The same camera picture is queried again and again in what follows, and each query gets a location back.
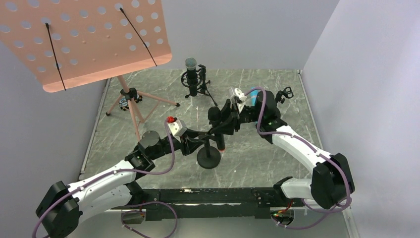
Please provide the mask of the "black microphone silver grille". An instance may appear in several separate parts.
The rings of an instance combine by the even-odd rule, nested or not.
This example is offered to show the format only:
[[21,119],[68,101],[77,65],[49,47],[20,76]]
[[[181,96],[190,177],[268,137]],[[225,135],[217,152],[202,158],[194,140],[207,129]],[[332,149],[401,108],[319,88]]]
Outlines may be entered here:
[[189,95],[192,97],[197,96],[197,84],[198,84],[198,76],[197,76],[197,61],[194,58],[187,58],[185,59],[185,66],[186,66],[186,80],[189,89]]

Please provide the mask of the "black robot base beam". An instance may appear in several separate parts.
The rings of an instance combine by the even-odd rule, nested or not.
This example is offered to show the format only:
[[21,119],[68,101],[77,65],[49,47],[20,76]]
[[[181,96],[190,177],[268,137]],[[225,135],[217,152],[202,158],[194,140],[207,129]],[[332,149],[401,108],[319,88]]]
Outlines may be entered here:
[[144,209],[146,221],[170,218],[253,217],[269,219],[272,213],[302,208],[299,198],[286,198],[273,187],[160,188],[134,186],[135,194],[118,209]]

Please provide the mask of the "black microphone orange end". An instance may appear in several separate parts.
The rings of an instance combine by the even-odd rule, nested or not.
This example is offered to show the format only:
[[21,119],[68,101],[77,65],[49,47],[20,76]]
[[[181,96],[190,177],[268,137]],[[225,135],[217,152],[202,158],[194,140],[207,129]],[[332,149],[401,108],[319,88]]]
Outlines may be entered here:
[[210,107],[208,110],[208,120],[209,124],[211,125],[211,134],[214,136],[214,141],[216,142],[216,146],[219,151],[224,151],[225,146],[225,140],[224,135],[220,133],[220,129],[217,129],[217,127],[221,124],[221,111],[218,107],[213,106]]

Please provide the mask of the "black round-base mic stand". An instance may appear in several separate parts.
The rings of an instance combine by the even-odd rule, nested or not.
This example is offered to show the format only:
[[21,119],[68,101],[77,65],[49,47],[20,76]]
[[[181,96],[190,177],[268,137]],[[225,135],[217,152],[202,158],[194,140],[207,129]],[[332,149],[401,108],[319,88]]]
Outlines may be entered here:
[[210,145],[210,141],[216,141],[216,138],[213,135],[200,135],[199,139],[204,142],[204,146],[197,153],[198,165],[204,169],[214,169],[221,161],[219,150]]

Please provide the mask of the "black shock mount tripod stand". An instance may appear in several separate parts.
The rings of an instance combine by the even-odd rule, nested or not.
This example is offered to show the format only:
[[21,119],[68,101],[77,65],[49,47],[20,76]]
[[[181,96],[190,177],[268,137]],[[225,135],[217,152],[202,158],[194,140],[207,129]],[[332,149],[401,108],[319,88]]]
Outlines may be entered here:
[[217,106],[216,101],[208,90],[210,81],[206,81],[207,68],[202,64],[197,64],[197,61],[194,58],[186,58],[185,67],[186,71],[180,78],[181,84],[189,90],[189,93],[185,95],[185,98],[196,97],[200,93],[209,96],[214,105]]

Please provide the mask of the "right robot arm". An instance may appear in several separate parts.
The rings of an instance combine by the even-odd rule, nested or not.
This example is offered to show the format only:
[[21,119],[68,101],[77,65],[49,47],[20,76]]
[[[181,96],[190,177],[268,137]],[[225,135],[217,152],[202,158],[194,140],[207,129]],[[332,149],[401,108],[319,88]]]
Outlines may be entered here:
[[277,94],[262,88],[250,92],[257,92],[252,106],[246,106],[247,95],[234,88],[222,109],[209,108],[208,120],[212,126],[209,132],[216,136],[232,135],[241,124],[254,122],[261,138],[285,150],[311,173],[309,179],[287,177],[277,182],[273,188],[279,197],[313,200],[326,213],[333,207],[349,207],[355,186],[347,158],[316,147],[281,118],[277,104],[293,97],[291,88],[286,87]]

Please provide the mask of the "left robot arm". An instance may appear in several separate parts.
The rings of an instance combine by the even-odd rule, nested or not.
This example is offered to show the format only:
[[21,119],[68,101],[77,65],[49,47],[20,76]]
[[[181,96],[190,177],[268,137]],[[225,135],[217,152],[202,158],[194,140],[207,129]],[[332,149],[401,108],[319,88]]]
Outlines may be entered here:
[[177,150],[187,156],[213,139],[208,132],[179,129],[174,123],[166,133],[161,138],[156,131],[145,132],[131,153],[99,174],[70,184],[52,184],[36,209],[38,221],[32,237],[43,226],[47,237],[65,238],[80,223],[103,211],[139,204],[144,193],[138,179],[168,173]]

